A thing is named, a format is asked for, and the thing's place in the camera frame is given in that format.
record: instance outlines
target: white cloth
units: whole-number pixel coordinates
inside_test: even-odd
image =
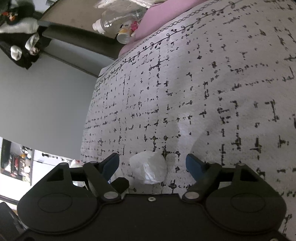
[[[207,1],[164,25],[98,79],[82,160],[144,150],[166,155],[162,184],[130,192],[180,193],[194,183],[185,158],[246,163],[280,193],[296,227],[296,5],[292,0]]]
[[[25,34],[33,34],[38,30],[37,19],[34,18],[24,18],[20,20],[15,25],[8,25],[4,23],[0,26],[0,33],[25,33]]]
[[[39,34],[35,33],[26,42],[25,48],[29,51],[30,55],[37,55],[38,52],[36,53],[35,44],[38,42],[38,40]]]
[[[12,45],[10,48],[10,54],[15,61],[18,61],[22,57],[22,50],[20,47]]]

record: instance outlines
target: white bag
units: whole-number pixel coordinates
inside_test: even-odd
[[[36,33],[38,30],[38,23],[37,19],[34,18],[24,18],[19,21],[15,25],[8,25],[4,23],[0,26],[0,34],[8,33],[25,33],[25,34],[33,34]]]
[[[100,0],[94,6],[95,8],[108,8],[117,12],[130,11],[138,9],[139,6],[150,8],[157,0]]]
[[[143,151],[129,160],[134,177],[142,184],[156,184],[165,180],[167,164],[159,152]]]

